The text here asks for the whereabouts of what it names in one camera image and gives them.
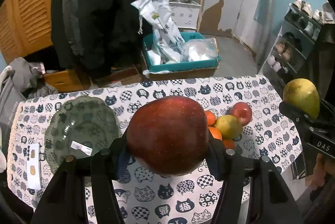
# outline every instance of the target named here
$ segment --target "table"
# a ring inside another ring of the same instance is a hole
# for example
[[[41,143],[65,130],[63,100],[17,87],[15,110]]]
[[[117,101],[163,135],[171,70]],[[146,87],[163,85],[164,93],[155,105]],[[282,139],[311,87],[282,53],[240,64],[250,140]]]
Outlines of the table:
[[[284,172],[301,153],[300,137],[293,122],[279,113],[281,102],[269,80],[263,75],[213,77],[146,81],[125,86],[62,93],[21,102],[18,106],[8,149],[8,186],[26,204],[36,208],[52,178],[45,159],[44,133],[59,106],[80,95],[99,97],[110,104],[119,127],[125,131],[133,113],[147,102],[168,95],[182,95],[196,100],[216,116],[225,115],[236,102],[247,102],[253,120],[234,141],[238,153],[259,158],[268,155],[280,172]],[[41,144],[41,190],[27,188],[26,152],[32,143]],[[161,177],[145,171],[135,159],[128,172],[115,182],[115,194],[125,223],[198,224],[211,218],[221,191],[222,182],[214,180],[206,161],[191,174],[182,177]],[[246,178],[242,202],[248,200],[250,180]],[[96,223],[92,191],[85,188],[90,223]]]

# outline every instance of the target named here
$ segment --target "metal bolt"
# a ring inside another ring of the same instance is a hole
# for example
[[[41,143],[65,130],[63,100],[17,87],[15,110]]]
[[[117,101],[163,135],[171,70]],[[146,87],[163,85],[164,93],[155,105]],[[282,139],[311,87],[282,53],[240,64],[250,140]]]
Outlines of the metal bolt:
[[[68,155],[68,156],[66,156],[66,158],[65,158],[65,161],[66,162],[72,162],[74,160],[74,156],[73,155]]]
[[[233,149],[229,148],[229,149],[226,150],[226,153],[230,156],[233,156],[235,154],[235,151]]]
[[[102,155],[108,155],[108,154],[109,154],[109,149],[108,149],[108,148],[104,148],[104,149],[102,149],[102,150],[100,151],[100,153],[101,153]]]
[[[262,156],[262,160],[263,160],[264,162],[266,162],[266,163],[270,162],[270,158],[269,158],[268,156],[266,156],[266,155],[263,155],[263,156]]]

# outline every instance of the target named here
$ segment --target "green plate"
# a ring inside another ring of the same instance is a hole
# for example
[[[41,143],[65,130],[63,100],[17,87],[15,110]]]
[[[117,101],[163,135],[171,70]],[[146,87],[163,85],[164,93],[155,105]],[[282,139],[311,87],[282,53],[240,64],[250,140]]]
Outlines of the green plate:
[[[79,96],[65,102],[52,117],[45,132],[46,161],[54,174],[68,155],[77,159],[89,157],[80,149],[73,149],[72,141],[92,148],[93,156],[120,136],[115,114],[102,99]]]

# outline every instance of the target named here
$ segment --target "small red apple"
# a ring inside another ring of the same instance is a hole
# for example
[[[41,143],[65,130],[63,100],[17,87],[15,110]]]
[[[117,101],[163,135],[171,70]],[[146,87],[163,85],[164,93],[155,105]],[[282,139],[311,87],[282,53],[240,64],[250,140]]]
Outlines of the small red apple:
[[[136,160],[156,174],[190,173],[207,152],[205,111],[198,102],[183,96],[149,102],[133,115],[127,128],[127,144]]]
[[[235,116],[243,127],[252,119],[252,110],[245,102],[236,103],[230,110],[230,114]]]

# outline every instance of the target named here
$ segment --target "gray floor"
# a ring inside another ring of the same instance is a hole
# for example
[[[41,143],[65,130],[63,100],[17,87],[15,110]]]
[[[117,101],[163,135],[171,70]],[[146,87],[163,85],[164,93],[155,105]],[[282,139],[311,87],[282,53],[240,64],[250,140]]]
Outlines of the gray floor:
[[[221,56],[220,66],[214,76],[239,77],[257,74],[257,67],[251,54],[234,39],[214,36]]]

